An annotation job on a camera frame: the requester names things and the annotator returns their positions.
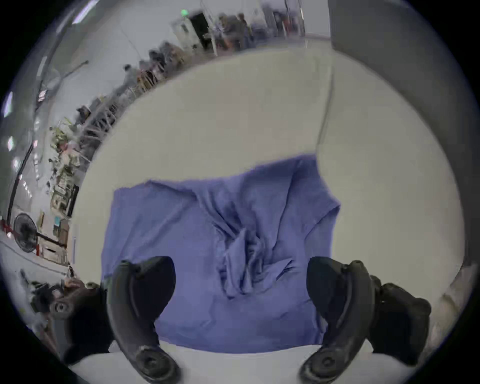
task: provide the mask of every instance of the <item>white surface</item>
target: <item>white surface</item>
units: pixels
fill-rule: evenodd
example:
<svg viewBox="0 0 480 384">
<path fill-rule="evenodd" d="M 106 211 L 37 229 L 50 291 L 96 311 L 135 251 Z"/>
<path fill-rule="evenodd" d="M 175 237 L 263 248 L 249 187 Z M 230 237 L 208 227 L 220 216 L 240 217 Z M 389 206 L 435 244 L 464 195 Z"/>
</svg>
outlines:
<svg viewBox="0 0 480 384">
<path fill-rule="evenodd" d="M 397 92 L 341 54 L 319 170 L 341 202 L 332 257 L 362 260 L 382 282 L 433 303 L 463 261 L 453 173 L 431 131 Z"/>
<path fill-rule="evenodd" d="M 78 194 L 69 257 L 76 236 L 73 267 L 80 278 L 100 280 L 118 187 L 231 176 L 313 153 L 330 62 L 329 50 L 254 51 L 194 68 L 137 100 L 100 148 Z"/>
<path fill-rule="evenodd" d="M 325 54 L 313 71 L 315 82 L 312 53 L 293 58 L 284 51 L 256 52 L 197 68 L 134 104 L 80 190 L 71 231 L 80 276 L 99 279 L 115 188 L 149 177 L 225 176 L 315 150 L 330 49 L 314 46 Z M 342 203 L 333 257 L 360 259 L 383 282 L 433 300 L 453 280 L 463 256 L 460 202 L 448 163 L 429 129 L 388 84 L 355 61 L 337 53 L 334 58 L 334 91 L 318 152 L 320 172 Z M 283 81 L 268 81 L 276 76 Z M 301 363 L 317 349 L 225 355 L 162 346 L 185 370 L 185 383 L 295 383 Z M 365 343 L 337 382 L 399 383 L 412 372 L 370 352 Z M 142 382 L 121 354 L 89 357 L 74 370 L 92 383 Z"/>
<path fill-rule="evenodd" d="M 294 384 L 301 365 L 318 346 L 303 346 L 256 354 L 223 354 L 197 351 L 162 343 L 182 370 L 183 384 Z M 123 353 L 89 356 L 71 367 L 90 384 L 144 384 Z M 359 353 L 336 384 L 394 384 L 413 372 L 387 355 Z"/>
</svg>

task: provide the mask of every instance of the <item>doorway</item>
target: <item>doorway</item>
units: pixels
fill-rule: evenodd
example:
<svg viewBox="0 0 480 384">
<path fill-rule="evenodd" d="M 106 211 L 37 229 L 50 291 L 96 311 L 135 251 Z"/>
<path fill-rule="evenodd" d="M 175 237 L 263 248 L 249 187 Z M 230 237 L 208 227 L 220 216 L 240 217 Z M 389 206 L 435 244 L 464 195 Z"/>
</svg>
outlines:
<svg viewBox="0 0 480 384">
<path fill-rule="evenodd" d="M 208 33 L 208 22 L 207 19 L 205 19 L 203 12 L 197 13 L 194 16 L 190 16 L 189 19 L 192 22 L 198 38 L 200 39 L 202 47 L 204 47 L 204 49 L 207 49 L 209 46 L 211 47 L 212 40 L 209 38 L 204 38 L 204 35 Z"/>
</svg>

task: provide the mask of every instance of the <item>wrinkled fabric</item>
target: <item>wrinkled fabric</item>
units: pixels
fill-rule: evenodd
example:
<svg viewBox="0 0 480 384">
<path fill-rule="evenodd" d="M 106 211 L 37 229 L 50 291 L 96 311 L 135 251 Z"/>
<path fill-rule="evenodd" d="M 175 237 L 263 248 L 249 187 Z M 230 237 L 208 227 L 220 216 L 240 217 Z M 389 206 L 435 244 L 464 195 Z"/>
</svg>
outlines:
<svg viewBox="0 0 480 384">
<path fill-rule="evenodd" d="M 330 256 L 338 210 L 315 155 L 230 178 L 120 188 L 102 276 L 121 260 L 170 256 L 175 292 L 155 327 L 172 344 L 224 353 L 319 344 L 326 329 L 306 271 L 311 257 Z"/>
</svg>

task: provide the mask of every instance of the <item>fan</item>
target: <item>fan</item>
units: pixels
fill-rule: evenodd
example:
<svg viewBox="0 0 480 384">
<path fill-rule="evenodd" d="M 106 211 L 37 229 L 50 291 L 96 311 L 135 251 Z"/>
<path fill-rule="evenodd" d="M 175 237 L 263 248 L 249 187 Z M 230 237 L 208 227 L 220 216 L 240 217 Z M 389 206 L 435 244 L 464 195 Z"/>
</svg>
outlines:
<svg viewBox="0 0 480 384">
<path fill-rule="evenodd" d="M 32 252 L 36 247 L 37 232 L 32 218 L 26 213 L 20 213 L 13 223 L 15 241 L 24 252 Z"/>
</svg>

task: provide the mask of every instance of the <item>gray panel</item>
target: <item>gray panel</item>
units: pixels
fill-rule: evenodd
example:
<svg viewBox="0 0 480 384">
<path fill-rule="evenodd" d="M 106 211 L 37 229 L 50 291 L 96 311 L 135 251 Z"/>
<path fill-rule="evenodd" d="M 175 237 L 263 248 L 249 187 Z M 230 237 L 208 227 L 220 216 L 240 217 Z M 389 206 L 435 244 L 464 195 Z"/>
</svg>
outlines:
<svg viewBox="0 0 480 384">
<path fill-rule="evenodd" d="M 396 88 L 427 122 L 455 174 L 465 220 L 465 263 L 480 259 L 480 112 L 457 61 L 412 8 L 329 0 L 333 47 Z"/>
</svg>

